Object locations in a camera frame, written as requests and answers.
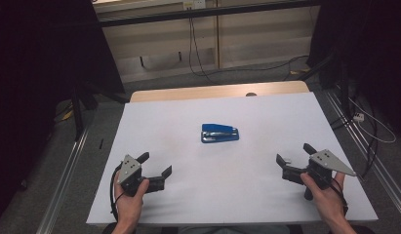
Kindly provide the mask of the beige wooden cabinet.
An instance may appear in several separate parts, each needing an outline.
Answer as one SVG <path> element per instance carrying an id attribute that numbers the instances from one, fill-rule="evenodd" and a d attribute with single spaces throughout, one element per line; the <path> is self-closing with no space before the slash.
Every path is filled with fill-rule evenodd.
<path id="1" fill-rule="evenodd" d="M 99 20 L 187 11 L 185 0 L 93 0 Z M 206 8 L 281 0 L 205 0 Z M 123 83 L 232 78 L 241 72 L 301 68 L 318 6 L 177 19 L 103 30 Z"/>

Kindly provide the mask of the person's lap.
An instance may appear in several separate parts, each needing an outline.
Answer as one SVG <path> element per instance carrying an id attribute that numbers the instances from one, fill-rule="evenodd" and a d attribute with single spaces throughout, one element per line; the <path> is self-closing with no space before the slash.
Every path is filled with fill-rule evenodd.
<path id="1" fill-rule="evenodd" d="M 178 234 L 290 234 L 286 225 L 181 227 Z"/>

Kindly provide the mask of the aluminium floor rail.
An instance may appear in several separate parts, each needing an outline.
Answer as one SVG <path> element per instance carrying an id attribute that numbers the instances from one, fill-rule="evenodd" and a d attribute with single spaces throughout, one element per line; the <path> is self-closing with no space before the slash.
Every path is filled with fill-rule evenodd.
<path id="1" fill-rule="evenodd" d="M 67 163 L 62 171 L 57 188 L 52 196 L 52 199 L 41 219 L 36 234 L 52 234 L 56 221 L 58 219 L 60 208 L 66 196 L 67 189 L 71 182 L 73 173 L 77 166 L 77 161 L 81 155 L 83 147 L 86 143 L 89 130 L 84 130 L 77 140 L 68 157 Z"/>
<path id="2" fill-rule="evenodd" d="M 333 130 L 348 134 L 357 148 L 349 161 L 359 179 L 366 184 L 374 176 L 401 215 L 401 135 L 362 96 L 341 99 L 339 90 L 329 90 L 323 97 L 334 110 Z M 364 114 L 363 122 L 353 120 L 356 112 Z"/>

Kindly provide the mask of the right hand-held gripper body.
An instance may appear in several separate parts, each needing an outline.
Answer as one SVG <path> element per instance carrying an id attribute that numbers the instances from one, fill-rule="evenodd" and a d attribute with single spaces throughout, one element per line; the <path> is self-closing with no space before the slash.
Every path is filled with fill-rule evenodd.
<path id="1" fill-rule="evenodd" d="M 316 151 L 315 154 L 309 155 L 306 172 L 320 189 L 324 190 L 330 187 L 333 180 L 332 171 L 356 176 L 355 171 L 328 149 Z"/>

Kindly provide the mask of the wooden table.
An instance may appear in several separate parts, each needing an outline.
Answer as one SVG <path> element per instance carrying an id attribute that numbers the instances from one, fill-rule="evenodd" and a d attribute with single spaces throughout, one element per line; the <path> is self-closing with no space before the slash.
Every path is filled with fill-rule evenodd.
<path id="1" fill-rule="evenodd" d="M 303 81 L 266 82 L 253 84 L 218 85 L 208 87 L 175 88 L 137 91 L 130 102 L 184 100 L 198 98 L 237 98 L 308 93 Z"/>

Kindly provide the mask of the person's right hand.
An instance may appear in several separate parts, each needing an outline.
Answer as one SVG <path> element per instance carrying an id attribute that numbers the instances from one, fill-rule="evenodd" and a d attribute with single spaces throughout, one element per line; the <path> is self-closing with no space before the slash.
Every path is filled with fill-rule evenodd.
<path id="1" fill-rule="evenodd" d="M 332 188 L 320 189 L 309 174 L 301 174 L 301 179 L 311 191 L 313 199 L 321 218 L 331 229 L 345 222 L 343 204 L 340 195 L 335 189 L 343 189 L 344 174 L 336 173 Z"/>

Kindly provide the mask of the white table cover sheet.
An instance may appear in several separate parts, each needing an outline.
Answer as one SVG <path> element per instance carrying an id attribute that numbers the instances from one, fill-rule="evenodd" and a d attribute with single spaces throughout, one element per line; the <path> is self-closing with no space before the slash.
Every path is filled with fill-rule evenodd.
<path id="1" fill-rule="evenodd" d="M 232 126 L 240 138 L 203 143 L 203 124 Z M 283 179 L 276 163 L 279 154 L 305 167 L 305 143 L 346 158 L 312 93 L 128 103 L 87 221 L 113 221 L 114 169 L 125 155 L 148 152 L 144 176 L 169 166 L 172 174 L 164 190 L 144 196 L 142 225 L 314 222 L 319 215 L 304 186 Z"/>

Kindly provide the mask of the person's left hand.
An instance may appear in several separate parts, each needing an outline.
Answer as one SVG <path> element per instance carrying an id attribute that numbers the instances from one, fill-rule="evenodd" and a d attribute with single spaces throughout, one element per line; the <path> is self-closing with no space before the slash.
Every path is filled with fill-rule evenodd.
<path id="1" fill-rule="evenodd" d="M 149 180 L 144 179 L 134 197 L 127 196 L 119 184 L 114 186 L 118 211 L 118 223 L 137 226 L 142 209 L 142 198 L 148 188 Z"/>

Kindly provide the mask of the black metal stand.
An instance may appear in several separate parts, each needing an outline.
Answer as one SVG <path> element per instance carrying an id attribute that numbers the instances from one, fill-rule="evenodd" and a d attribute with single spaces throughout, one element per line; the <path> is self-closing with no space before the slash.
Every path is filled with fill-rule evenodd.
<path id="1" fill-rule="evenodd" d="M 120 97 L 119 95 L 109 92 L 90 82 L 75 83 L 71 92 L 71 102 L 76 129 L 76 141 L 78 141 L 85 132 L 81 106 L 84 106 L 87 110 L 95 110 L 99 106 L 94 94 L 103 95 L 104 97 L 112 99 L 121 104 L 125 104 L 130 101 L 125 97 Z"/>

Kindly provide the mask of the white wall socket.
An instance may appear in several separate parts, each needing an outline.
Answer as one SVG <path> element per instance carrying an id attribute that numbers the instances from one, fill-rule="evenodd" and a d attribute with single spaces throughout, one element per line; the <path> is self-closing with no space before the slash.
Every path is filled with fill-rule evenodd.
<path id="1" fill-rule="evenodd" d="M 185 10 L 199 10 L 206 8 L 205 0 L 185 0 L 182 2 Z"/>

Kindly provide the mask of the black horizontal bar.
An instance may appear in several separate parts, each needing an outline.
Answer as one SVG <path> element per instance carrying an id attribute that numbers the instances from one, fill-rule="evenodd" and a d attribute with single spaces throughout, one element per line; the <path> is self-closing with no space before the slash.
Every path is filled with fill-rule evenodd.
<path id="1" fill-rule="evenodd" d="M 295 9 L 303 7 L 320 6 L 322 2 L 323 0 L 281 0 L 268 3 L 216 7 L 216 8 L 200 9 L 200 10 L 177 11 L 171 13 L 160 13 L 146 16 L 108 18 L 108 19 L 101 19 L 100 26 L 111 27 L 111 26 L 141 24 L 149 22 L 168 21 L 168 20 L 197 19 L 197 18 L 214 17 L 214 16 Z"/>

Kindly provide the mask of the blue stapler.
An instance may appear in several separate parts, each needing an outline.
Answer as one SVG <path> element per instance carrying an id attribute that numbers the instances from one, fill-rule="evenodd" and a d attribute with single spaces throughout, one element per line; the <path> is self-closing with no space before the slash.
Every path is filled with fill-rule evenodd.
<path id="1" fill-rule="evenodd" d="M 201 141 L 203 143 L 217 143 L 234 141 L 240 138 L 236 128 L 220 124 L 203 124 L 201 129 Z"/>

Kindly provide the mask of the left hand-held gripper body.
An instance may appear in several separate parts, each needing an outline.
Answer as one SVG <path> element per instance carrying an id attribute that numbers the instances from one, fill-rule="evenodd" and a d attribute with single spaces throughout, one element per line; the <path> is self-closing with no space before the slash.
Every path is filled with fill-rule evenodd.
<path id="1" fill-rule="evenodd" d="M 134 197 L 141 182 L 141 163 L 130 155 L 126 155 L 121 164 L 117 183 L 127 195 Z"/>

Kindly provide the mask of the black curtain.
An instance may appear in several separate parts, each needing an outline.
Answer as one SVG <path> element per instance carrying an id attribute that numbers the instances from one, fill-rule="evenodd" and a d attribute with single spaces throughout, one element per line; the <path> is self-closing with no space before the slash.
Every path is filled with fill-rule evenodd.
<path id="1" fill-rule="evenodd" d="M 401 0 L 322 0 L 311 38 L 311 67 L 336 58 L 321 74 L 332 86 L 341 66 L 401 134 Z"/>
<path id="2" fill-rule="evenodd" d="M 0 217 L 42 153 L 57 104 L 123 92 L 93 0 L 0 0 Z"/>

